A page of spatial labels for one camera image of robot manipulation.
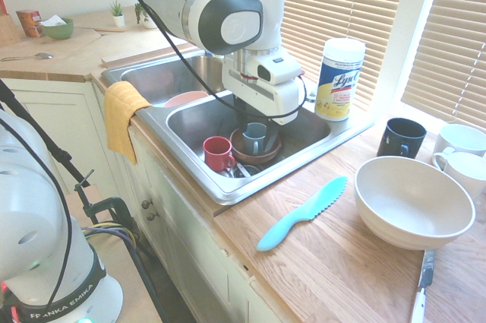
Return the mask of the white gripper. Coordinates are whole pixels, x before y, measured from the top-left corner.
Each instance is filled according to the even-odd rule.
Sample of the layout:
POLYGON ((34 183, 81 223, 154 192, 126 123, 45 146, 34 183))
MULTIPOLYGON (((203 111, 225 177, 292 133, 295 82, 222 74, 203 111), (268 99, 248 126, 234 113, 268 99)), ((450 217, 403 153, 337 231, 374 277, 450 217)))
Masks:
POLYGON ((267 132, 264 150, 270 150, 279 133, 279 125, 293 121, 300 106, 301 85, 295 79, 281 84, 271 84, 258 78, 248 80, 234 67, 232 57, 225 57, 222 63, 222 84, 234 94, 235 116, 239 126, 248 125, 247 104, 267 118, 267 132))

